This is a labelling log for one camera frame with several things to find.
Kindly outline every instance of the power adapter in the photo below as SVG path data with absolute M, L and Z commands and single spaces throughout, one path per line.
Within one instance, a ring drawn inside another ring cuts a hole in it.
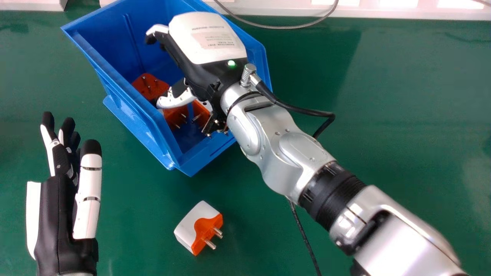
M 197 256 L 208 245 L 215 250 L 211 242 L 213 236 L 223 238 L 220 228 L 223 225 L 222 215 L 205 201 L 194 206 L 174 229 L 176 239 L 194 256 Z

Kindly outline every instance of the screw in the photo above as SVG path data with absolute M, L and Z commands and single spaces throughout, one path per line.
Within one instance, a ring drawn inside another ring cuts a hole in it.
M 244 71 L 242 72 L 242 77 L 241 77 L 241 86 L 242 87 L 249 87 L 250 86 L 250 79 L 249 76 L 251 74 L 256 73 L 256 66 L 252 63 L 248 63 L 244 65 Z

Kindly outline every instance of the label on robotic hand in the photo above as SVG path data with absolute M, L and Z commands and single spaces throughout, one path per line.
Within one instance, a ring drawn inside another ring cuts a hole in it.
M 227 32 L 193 33 L 194 39 L 203 49 L 238 48 L 235 38 Z

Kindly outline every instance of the gray cable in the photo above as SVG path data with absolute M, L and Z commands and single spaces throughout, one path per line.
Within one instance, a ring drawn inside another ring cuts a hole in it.
M 331 9 L 329 10 L 329 12 L 326 15 L 324 15 L 323 17 L 321 17 L 317 20 L 314 20 L 310 23 L 306 23 L 306 24 L 302 24 L 302 25 L 294 25 L 294 26 L 269 26 L 269 25 L 258 24 L 258 23 L 254 23 L 254 22 L 242 19 L 242 18 L 238 17 L 235 13 L 233 13 L 231 10 L 229 10 L 227 7 L 225 7 L 222 3 L 220 3 L 219 0 L 213 0 L 213 1 L 215 1 L 215 3 L 217 3 L 217 5 L 220 6 L 220 8 L 222 8 L 231 17 L 239 20 L 240 22 L 244 22 L 248 25 L 259 27 L 259 28 L 265 28 L 265 29 L 300 29 L 300 28 L 306 28 L 306 27 L 313 26 L 319 22 L 322 22 L 327 17 L 329 17 L 329 15 L 331 15 L 331 13 L 333 13 L 336 10 L 336 7 L 339 3 L 339 0 L 334 0 L 334 3 L 332 4 Z
M 481 3 L 481 4 L 483 4 L 485 6 L 488 6 L 488 7 L 491 7 L 491 3 L 490 2 L 486 2 L 486 1 L 483 1 L 483 0 L 472 0 L 472 1 Z

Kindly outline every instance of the orange and white plug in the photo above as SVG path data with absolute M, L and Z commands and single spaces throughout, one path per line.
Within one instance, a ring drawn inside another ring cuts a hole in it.
M 213 250 L 217 248 L 211 239 L 214 236 L 223 238 L 220 231 L 222 225 L 222 215 L 208 203 L 201 201 L 177 225 L 174 235 L 187 250 L 197 256 L 206 245 Z

